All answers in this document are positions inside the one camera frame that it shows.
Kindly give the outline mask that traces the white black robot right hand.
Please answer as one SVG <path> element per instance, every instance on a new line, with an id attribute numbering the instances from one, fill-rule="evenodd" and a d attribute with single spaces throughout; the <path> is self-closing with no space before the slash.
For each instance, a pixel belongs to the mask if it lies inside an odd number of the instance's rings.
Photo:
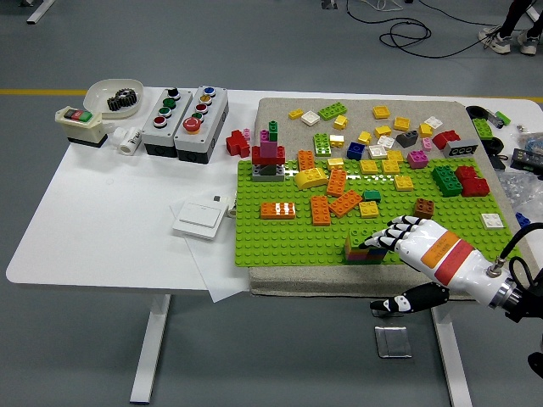
<path id="1" fill-rule="evenodd" d="M 365 241 L 367 247 L 397 253 L 431 282 L 410 288 L 370 308 L 384 313 L 410 314 L 445 304 L 449 291 L 470 294 L 483 305 L 503 307 L 514 289 L 508 271 L 489 262 L 480 251 L 433 220 L 414 216 L 393 219 L 389 227 Z"/>

